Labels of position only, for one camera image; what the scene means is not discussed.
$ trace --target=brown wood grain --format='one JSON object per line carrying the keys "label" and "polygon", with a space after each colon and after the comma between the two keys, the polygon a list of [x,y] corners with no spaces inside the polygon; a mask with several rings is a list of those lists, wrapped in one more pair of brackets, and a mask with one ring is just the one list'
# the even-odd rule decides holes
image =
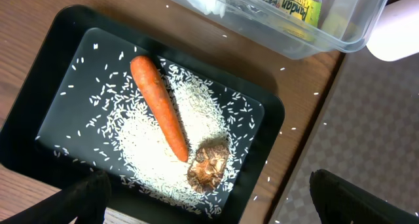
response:
{"label": "brown wood grain", "polygon": [[[56,13],[73,4],[93,7],[204,62],[259,84],[282,99],[286,110],[282,134],[253,192],[252,197],[257,195],[257,199],[249,201],[242,219],[242,223],[263,223],[275,206],[284,175],[297,148],[304,143],[307,128],[310,130],[316,118],[340,53],[321,53],[293,61],[169,0],[0,0],[1,124]],[[0,220],[57,191],[0,166]],[[107,212],[107,222],[141,223],[112,210]]]}

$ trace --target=yellow package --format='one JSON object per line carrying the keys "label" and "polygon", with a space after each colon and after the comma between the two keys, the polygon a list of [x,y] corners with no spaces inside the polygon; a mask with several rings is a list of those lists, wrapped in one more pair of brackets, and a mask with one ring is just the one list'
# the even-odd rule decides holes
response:
{"label": "yellow package", "polygon": [[[318,26],[321,3],[313,0],[278,0],[276,7],[286,11],[291,16],[302,20],[314,27]],[[296,28],[295,26],[284,25],[284,31],[301,39],[312,41],[313,37],[308,36],[303,29]]]}

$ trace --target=carrot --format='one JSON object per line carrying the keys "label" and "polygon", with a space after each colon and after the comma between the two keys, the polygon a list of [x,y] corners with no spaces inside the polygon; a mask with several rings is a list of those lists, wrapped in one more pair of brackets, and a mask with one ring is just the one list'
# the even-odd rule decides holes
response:
{"label": "carrot", "polygon": [[164,87],[157,68],[146,56],[135,57],[131,61],[131,74],[176,157],[183,162],[188,161],[186,146],[179,121]]}

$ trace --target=patterned surface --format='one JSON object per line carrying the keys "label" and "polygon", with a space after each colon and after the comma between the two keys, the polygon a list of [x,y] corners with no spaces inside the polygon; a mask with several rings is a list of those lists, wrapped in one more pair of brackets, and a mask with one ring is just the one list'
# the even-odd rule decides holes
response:
{"label": "patterned surface", "polygon": [[308,184],[319,168],[419,212],[419,54],[393,63],[367,48],[348,54],[333,88],[271,223],[320,223]]}

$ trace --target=dried mushroom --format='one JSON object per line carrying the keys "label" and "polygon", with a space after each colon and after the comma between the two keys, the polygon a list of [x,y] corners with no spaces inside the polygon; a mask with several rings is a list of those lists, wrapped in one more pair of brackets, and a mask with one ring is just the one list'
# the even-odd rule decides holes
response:
{"label": "dried mushroom", "polygon": [[188,169],[188,182],[199,193],[213,191],[224,175],[230,152],[222,144],[201,147]]}

